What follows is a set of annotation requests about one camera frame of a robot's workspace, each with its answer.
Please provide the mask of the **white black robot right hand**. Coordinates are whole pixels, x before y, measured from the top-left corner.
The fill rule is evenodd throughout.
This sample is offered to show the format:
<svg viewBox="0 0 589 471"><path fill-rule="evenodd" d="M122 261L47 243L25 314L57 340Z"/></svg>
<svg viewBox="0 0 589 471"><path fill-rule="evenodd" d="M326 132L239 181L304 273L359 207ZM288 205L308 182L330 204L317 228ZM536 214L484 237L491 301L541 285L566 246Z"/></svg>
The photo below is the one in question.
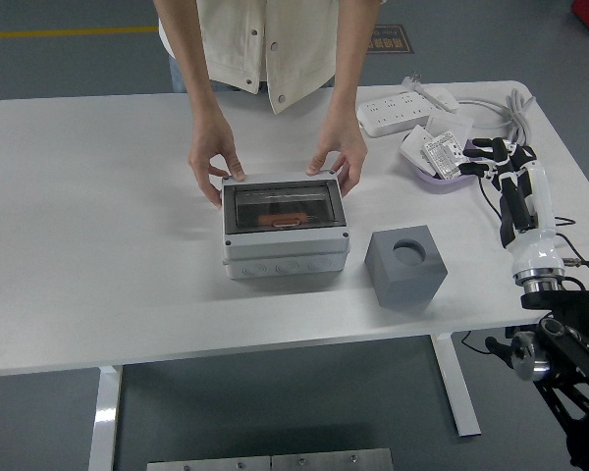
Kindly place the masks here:
<svg viewBox="0 0 589 471"><path fill-rule="evenodd" d="M549 183L534 150L500 137L474 138L459 165L464 175L488 180L500 193L500 241L512 256L511 274L525 290L532 284L557 285L564 263L554 239L557 234Z"/></svg>

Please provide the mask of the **person's left hand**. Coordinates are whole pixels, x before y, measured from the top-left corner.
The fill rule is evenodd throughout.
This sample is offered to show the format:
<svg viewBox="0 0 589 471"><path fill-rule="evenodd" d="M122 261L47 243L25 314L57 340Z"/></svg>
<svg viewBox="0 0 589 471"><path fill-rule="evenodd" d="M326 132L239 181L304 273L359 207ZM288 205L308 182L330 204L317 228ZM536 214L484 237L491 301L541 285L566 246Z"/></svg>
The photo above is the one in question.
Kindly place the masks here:
<svg viewBox="0 0 589 471"><path fill-rule="evenodd" d="M355 116L325 118L306 173L318 174L331 152L338 153L331 170L337 173L341 195L347 196L360 182L368 152Z"/></svg>

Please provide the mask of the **person's right hand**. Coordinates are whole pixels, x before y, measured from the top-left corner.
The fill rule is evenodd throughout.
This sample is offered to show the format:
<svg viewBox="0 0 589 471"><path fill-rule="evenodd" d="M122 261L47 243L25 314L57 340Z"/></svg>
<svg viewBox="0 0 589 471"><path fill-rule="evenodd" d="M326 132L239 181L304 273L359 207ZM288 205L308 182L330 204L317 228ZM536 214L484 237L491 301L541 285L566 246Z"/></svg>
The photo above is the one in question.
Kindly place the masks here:
<svg viewBox="0 0 589 471"><path fill-rule="evenodd" d="M232 129L222 114L207 114L195 120L187 162L198 188L218 209L222 207L221 191L210 177L233 177L238 182L246 178Z"/></svg>

